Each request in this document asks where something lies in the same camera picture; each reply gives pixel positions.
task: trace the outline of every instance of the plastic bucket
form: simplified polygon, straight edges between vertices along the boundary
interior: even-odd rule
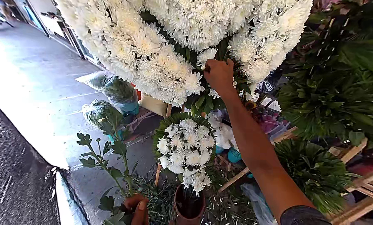
[[[223,149],[222,147],[220,146],[216,146],[216,154],[220,154],[224,151],[225,149]]]
[[[232,163],[237,163],[241,159],[242,156],[239,151],[234,148],[230,148],[230,150],[228,151],[228,160]]]

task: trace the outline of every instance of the sleeve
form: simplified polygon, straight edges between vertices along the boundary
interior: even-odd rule
[[[318,210],[297,205],[285,210],[280,219],[281,225],[331,225]]]

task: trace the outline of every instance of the floral arrangement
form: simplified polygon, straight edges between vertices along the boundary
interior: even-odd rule
[[[252,84],[264,79],[299,42],[312,0],[57,3],[66,23],[107,69],[140,91],[180,106],[209,88],[201,85],[202,66],[219,52],[216,59],[223,60],[229,51]]]
[[[199,196],[211,183],[204,170],[215,147],[209,122],[189,112],[177,113],[162,120],[156,131],[154,151],[161,166],[178,174],[184,188],[192,187]]]

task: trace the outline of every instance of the wooden stake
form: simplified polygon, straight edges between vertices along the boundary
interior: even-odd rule
[[[239,178],[241,178],[243,175],[245,175],[247,172],[249,172],[249,168],[246,167],[244,170],[242,170],[240,173],[238,173],[236,176],[232,177],[232,179],[230,179],[230,181],[228,181],[227,183],[225,183],[220,189],[219,189],[219,193],[222,192],[223,190],[225,190],[227,187],[229,187],[231,184],[233,184],[235,181],[237,181]]]
[[[156,170],[156,179],[154,180],[154,186],[157,187],[159,184],[159,175],[160,175],[160,170],[161,170],[161,165],[160,163],[157,165],[157,170]]]

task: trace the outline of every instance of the green foliage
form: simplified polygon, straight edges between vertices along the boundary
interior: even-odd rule
[[[339,14],[342,7],[349,9],[346,15]],[[278,101],[301,137],[337,136],[358,145],[364,133],[373,142],[373,13],[369,12],[373,2],[362,6],[348,2],[334,5],[331,12],[312,14],[310,22],[323,25],[309,24],[296,51],[282,65],[290,80],[280,89]]]
[[[174,113],[164,120],[160,121],[159,128],[156,129],[156,134],[153,136],[153,153],[157,159],[162,155],[159,151],[157,151],[157,144],[159,143],[159,139],[164,137],[164,135],[166,134],[165,129],[170,124],[179,123],[181,120],[185,119],[192,119],[196,122],[197,125],[205,125],[212,133],[214,133],[214,130],[209,121],[207,121],[201,115],[193,115],[191,112]]]
[[[345,186],[351,183],[345,165],[319,145],[302,139],[275,144],[284,169],[320,212],[342,209]]]

